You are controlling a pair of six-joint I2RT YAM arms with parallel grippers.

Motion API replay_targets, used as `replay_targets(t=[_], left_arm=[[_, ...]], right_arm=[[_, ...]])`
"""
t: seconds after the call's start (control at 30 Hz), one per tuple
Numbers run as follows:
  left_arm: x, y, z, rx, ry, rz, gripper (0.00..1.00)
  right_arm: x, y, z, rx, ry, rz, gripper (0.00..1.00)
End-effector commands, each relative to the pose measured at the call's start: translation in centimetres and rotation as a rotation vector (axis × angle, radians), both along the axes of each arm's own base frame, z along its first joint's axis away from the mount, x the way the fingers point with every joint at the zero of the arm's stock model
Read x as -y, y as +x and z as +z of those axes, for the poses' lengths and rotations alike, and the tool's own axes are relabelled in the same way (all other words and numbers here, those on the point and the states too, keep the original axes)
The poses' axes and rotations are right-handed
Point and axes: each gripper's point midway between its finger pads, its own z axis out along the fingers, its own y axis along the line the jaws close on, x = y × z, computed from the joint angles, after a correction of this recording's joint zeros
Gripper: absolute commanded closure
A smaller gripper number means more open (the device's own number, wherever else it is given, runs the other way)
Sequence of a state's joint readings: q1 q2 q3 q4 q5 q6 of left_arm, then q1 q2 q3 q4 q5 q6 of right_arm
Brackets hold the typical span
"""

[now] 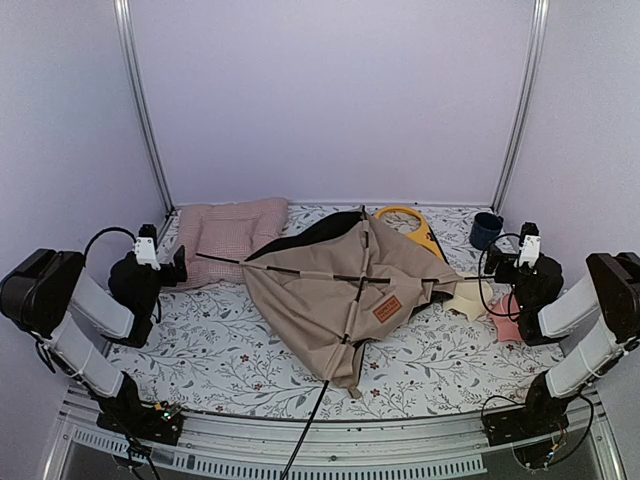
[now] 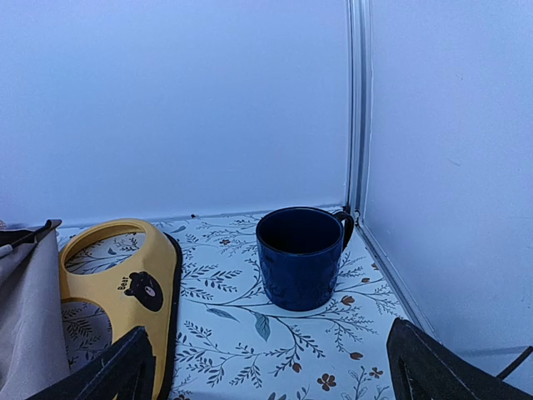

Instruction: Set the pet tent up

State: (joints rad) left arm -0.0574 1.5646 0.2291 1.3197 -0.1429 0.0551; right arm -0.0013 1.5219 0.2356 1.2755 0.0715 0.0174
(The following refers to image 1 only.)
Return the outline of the beige fabric pet tent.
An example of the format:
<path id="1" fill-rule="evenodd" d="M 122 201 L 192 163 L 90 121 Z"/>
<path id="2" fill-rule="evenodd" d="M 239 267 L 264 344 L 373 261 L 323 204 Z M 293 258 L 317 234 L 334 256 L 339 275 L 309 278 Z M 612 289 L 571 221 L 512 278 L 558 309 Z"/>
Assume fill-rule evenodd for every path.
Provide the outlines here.
<path id="1" fill-rule="evenodd" d="M 363 210 L 274 240 L 241 267 L 251 300 L 279 339 L 312 374 L 354 398 L 367 343 L 452 298 L 461 279 Z"/>

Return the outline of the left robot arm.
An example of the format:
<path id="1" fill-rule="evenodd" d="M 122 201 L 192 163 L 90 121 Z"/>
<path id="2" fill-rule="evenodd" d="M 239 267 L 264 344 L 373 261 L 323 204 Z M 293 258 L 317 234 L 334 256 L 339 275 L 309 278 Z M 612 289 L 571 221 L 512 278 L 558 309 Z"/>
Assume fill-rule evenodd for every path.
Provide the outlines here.
<path id="1" fill-rule="evenodd" d="M 50 370 L 61 369 L 100 407 L 99 427 L 129 439 L 175 446 L 183 417 L 167 401 L 144 403 L 135 380 L 110 363 L 78 325 L 82 316 L 107 340 L 143 347 L 153 327 L 159 293 L 186 272 L 172 264 L 141 264 L 128 253 L 102 288 L 75 251 L 38 249 L 1 281 L 1 312 L 32 336 Z"/>

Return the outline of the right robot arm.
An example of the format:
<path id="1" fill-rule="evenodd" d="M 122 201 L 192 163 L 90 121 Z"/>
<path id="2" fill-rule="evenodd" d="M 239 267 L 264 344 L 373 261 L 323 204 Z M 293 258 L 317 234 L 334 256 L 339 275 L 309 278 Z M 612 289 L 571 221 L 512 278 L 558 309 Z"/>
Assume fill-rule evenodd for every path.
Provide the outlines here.
<path id="1" fill-rule="evenodd" d="M 534 266 L 492 249 L 486 271 L 512 288 L 506 315 L 528 346 L 572 340 L 569 353 L 531 382 L 518 408 L 483 413 L 492 446 L 556 433 L 569 425 L 569 404 L 639 345 L 639 257 L 592 253 L 587 272 L 564 286 L 561 265 L 540 255 Z"/>

